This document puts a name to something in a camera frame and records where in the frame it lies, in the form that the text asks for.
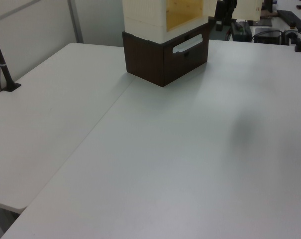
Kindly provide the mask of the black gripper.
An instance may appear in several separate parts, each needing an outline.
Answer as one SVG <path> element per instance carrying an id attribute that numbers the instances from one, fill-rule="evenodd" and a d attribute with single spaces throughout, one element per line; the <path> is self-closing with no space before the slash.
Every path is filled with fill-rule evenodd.
<path id="1" fill-rule="evenodd" d="M 217 0 L 214 19 L 216 20 L 216 31 L 222 31 L 224 25 L 231 25 L 234 22 L 232 14 L 237 7 L 237 0 Z"/>

